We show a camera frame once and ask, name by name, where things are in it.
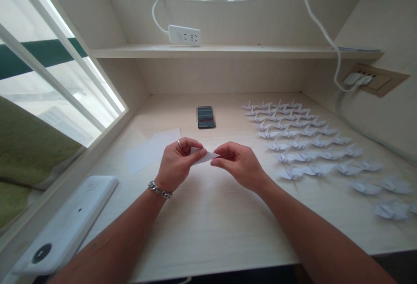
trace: left hand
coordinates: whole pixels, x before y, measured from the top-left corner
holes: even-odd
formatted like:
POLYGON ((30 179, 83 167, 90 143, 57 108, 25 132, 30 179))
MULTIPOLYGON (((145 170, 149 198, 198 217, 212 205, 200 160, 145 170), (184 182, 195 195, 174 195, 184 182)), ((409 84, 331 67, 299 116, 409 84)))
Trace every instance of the left hand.
POLYGON ((207 154, 203 145, 194 139, 182 138, 179 141, 182 148, 179 147, 178 142, 165 147, 159 172, 155 178, 156 186, 168 193, 173 193, 188 176, 192 164, 207 154), (190 155, 191 147, 200 150, 190 155))

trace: hand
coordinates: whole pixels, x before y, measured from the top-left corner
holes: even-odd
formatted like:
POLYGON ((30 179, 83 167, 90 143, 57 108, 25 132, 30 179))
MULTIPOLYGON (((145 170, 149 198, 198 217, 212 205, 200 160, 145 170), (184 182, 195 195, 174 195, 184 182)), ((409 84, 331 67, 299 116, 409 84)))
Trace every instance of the hand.
POLYGON ((220 157, 211 161, 212 166, 225 169, 240 185, 255 193, 265 183, 272 181, 250 147, 228 142, 216 148, 214 153, 220 157))
POLYGON ((155 178, 156 186, 168 193, 173 193, 188 176, 192 164, 207 154, 203 145, 194 139, 182 138, 179 141, 182 148, 179 147, 178 142, 165 147, 159 172, 155 178), (191 146, 200 150, 190 155, 191 146))

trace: right hand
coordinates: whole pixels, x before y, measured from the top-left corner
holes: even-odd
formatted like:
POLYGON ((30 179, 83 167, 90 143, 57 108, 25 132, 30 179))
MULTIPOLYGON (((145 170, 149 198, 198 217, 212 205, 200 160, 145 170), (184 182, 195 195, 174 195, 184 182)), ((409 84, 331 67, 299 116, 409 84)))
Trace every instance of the right hand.
POLYGON ((264 184, 272 181, 250 147, 227 142, 216 148, 214 153, 220 157, 211 161, 212 166, 225 169, 240 185, 255 193, 259 192, 264 184))

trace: desk surface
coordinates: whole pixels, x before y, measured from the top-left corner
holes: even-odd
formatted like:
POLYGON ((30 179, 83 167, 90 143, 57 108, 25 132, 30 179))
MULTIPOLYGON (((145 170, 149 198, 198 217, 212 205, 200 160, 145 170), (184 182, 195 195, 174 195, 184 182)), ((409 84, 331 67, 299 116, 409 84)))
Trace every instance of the desk surface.
MULTIPOLYGON (((366 174, 382 179, 400 173, 417 190, 416 169, 380 145, 348 128, 336 115, 302 93, 164 95, 150 96, 137 115, 92 168, 90 174, 115 175, 118 187, 91 228, 83 246, 116 219, 156 176, 154 163, 131 175, 125 151, 151 138, 154 133, 181 128, 181 135, 199 140, 208 150, 227 141, 253 148, 265 171, 289 194, 339 228, 369 254, 417 248, 417 216, 393 222, 373 214, 374 204, 394 197, 382 192, 366 197, 348 187, 349 177, 337 171, 325 178, 304 176, 298 182, 278 179, 284 168, 267 149, 267 140, 244 116, 248 100, 253 103, 296 102, 312 114, 352 137, 363 147, 363 158, 385 164, 384 172, 366 174), (213 106, 216 128, 198 130, 196 107, 213 106)), ((416 195, 399 196, 411 203, 416 195)), ((145 244, 132 282, 155 281, 190 275, 218 273, 298 262, 285 235, 262 200, 241 187, 226 171, 209 163, 193 166, 186 181, 168 200, 145 244)))

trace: forearm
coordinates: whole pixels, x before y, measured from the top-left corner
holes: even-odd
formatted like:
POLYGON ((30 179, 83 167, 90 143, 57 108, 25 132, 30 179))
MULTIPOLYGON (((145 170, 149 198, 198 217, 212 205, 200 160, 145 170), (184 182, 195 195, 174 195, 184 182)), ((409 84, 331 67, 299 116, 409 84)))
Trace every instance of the forearm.
POLYGON ((145 190, 80 251, 52 279, 51 284, 125 284, 165 201, 162 196, 145 190))
POLYGON ((395 283, 362 249, 271 179, 259 196, 316 283, 395 283))

